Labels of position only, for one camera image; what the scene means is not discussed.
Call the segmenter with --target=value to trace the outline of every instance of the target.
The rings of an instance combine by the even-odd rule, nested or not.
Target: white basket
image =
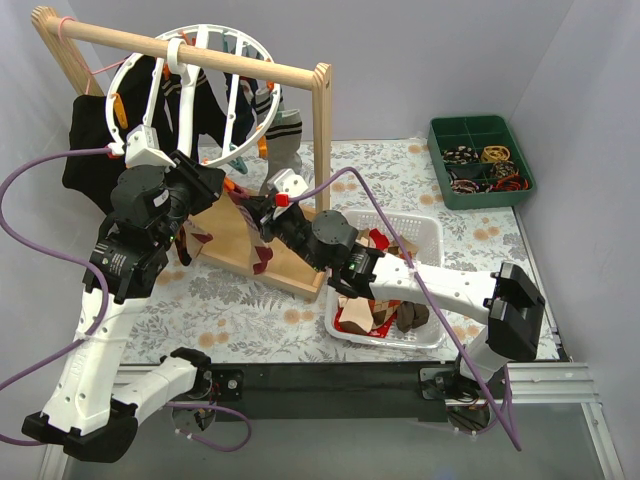
[[[384,233],[389,240],[391,234],[382,223],[382,219],[375,210],[347,210],[342,212],[349,224],[358,230],[377,228]],[[405,213],[385,212],[393,228],[418,247],[416,260],[427,265],[442,266],[444,261],[444,248],[442,243],[442,225],[429,217],[420,215],[407,215]],[[327,293],[327,307],[324,316],[324,325],[333,337],[349,340],[354,343],[376,345],[379,347],[401,348],[406,350],[431,350],[438,348],[445,338],[445,332],[438,317],[429,307],[429,321],[422,327],[411,329],[402,333],[396,327],[395,322],[389,329],[386,338],[368,337],[353,333],[340,332],[333,326],[338,312],[338,293],[331,287]]]

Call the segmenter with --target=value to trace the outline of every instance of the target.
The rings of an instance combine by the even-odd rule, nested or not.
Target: rubber band
[[[78,64],[89,74],[91,75],[89,77],[89,79],[87,80],[87,88],[85,88],[84,90],[84,94],[85,95],[89,95],[89,87],[91,87],[91,80],[95,80],[93,78],[94,75],[98,75],[99,73],[103,73],[106,72],[107,70],[111,70],[112,68],[115,68],[117,66],[122,65],[125,60],[120,60],[119,62],[116,62],[112,65],[109,65],[108,67],[104,67],[104,68],[100,68],[98,70],[95,71],[91,71],[91,69],[89,69],[89,66],[87,65],[87,63],[84,61],[84,59],[82,57],[78,57],[78,55],[76,55],[76,51],[73,49],[73,45],[71,44],[71,40],[69,40],[67,37],[64,37],[66,42],[62,39],[63,35],[62,35],[62,25],[64,24],[64,22],[66,22],[67,20],[73,20],[74,22],[76,22],[77,20],[73,17],[62,17],[60,19],[60,23],[58,24],[58,40],[60,40],[60,43],[62,43],[63,45],[65,45],[65,47],[69,50],[69,53],[71,53],[71,56],[75,59],[76,62],[78,62]]]

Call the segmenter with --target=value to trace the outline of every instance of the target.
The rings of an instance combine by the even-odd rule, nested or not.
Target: white wall
[[[539,191],[522,216],[569,352],[640,478],[640,2],[575,2],[512,123]]]
[[[510,116],[571,0],[69,0],[80,20],[158,35],[208,22],[281,63],[334,65],[334,138],[404,138],[443,114]],[[112,63],[121,52],[97,47]],[[311,136],[310,94],[287,89]]]
[[[65,0],[46,2],[69,14]],[[3,68],[0,76],[0,178],[44,153],[68,149],[75,92],[31,26],[34,5],[1,0]],[[83,49],[98,66],[92,48]],[[3,211],[24,235],[88,257],[103,215],[60,183],[64,160],[36,168],[9,189]],[[0,233],[0,378],[68,344],[80,309],[81,268],[32,253]],[[46,367],[0,394],[0,431],[21,437],[23,418],[41,410],[62,370]],[[0,444],[2,478],[37,476],[44,447]]]

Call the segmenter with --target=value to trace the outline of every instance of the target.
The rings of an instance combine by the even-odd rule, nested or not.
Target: gray sock
[[[284,168],[291,168],[300,173],[302,160],[298,155],[302,140],[302,118],[300,110],[283,110],[278,112],[271,127],[265,134],[267,138],[267,177],[260,187],[260,195],[269,191],[267,180]]]
[[[271,95],[271,91],[269,90],[269,88],[263,87],[256,91],[255,110],[256,110],[256,117],[258,118],[258,125],[261,125],[262,122],[264,122],[264,119],[267,118],[267,113],[269,113],[269,109],[271,108],[272,99],[273,99],[273,96]],[[284,97],[281,94],[280,105],[278,105],[278,110],[284,110],[283,100],[284,100]]]

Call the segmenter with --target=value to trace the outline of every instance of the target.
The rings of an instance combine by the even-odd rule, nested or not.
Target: green compartment organizer
[[[433,168],[436,171],[440,190],[442,191],[442,198],[445,205],[451,210],[512,206],[529,197],[536,188],[535,180],[531,175],[531,170],[524,155],[520,151],[518,142],[516,142],[507,122],[498,115],[434,118],[431,120],[428,145]],[[472,147],[478,153],[478,156],[482,155],[484,147],[504,145],[511,152],[510,160],[516,164],[520,175],[529,182],[529,189],[515,192],[471,194],[454,192],[449,183],[446,164],[442,160],[442,152],[458,145]],[[457,166],[456,168],[465,168],[465,166]],[[496,178],[490,178],[486,173],[483,173],[482,177],[475,180],[492,184],[498,181]]]

